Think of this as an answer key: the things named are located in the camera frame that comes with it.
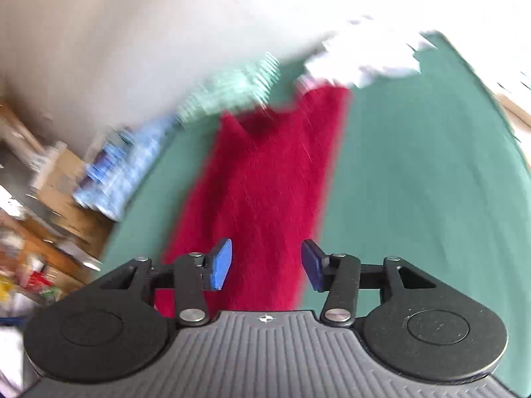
white wall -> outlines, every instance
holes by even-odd
[[[304,52],[358,14],[437,28],[495,74],[531,61],[529,7],[529,0],[0,0],[0,69],[37,125],[83,154],[106,124],[167,111],[201,77],[265,51]]]

red cloth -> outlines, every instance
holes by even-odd
[[[295,110],[221,117],[213,155],[163,256],[171,263],[181,254],[210,251],[222,237],[232,239],[224,287],[205,295],[211,314],[297,304],[301,242],[313,236],[318,221],[347,96],[346,89],[326,86],[299,98]],[[157,291],[155,304],[174,316],[172,291]]]

silver screw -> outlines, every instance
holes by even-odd
[[[184,321],[201,321],[206,314],[199,308],[186,308],[179,313],[179,317]]]
[[[330,321],[347,321],[350,318],[350,312],[343,308],[331,308],[325,312],[325,317]]]

red garment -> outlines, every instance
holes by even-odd
[[[314,234],[347,96],[346,89],[326,86],[299,98],[295,110],[221,117],[213,155],[163,256],[171,263],[232,239],[224,287],[205,295],[211,314],[297,304],[301,242]],[[155,303],[174,316],[172,291],[157,291]]]

green table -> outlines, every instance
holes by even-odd
[[[497,378],[531,393],[531,181],[504,115],[439,34],[422,74],[354,89],[319,244],[364,263],[400,256],[498,313],[509,346]],[[302,61],[283,66],[272,103],[293,95]],[[104,271],[158,258],[209,155],[217,120],[175,133],[111,236]],[[307,286],[301,307],[326,295]],[[379,303],[363,291],[358,314]]]

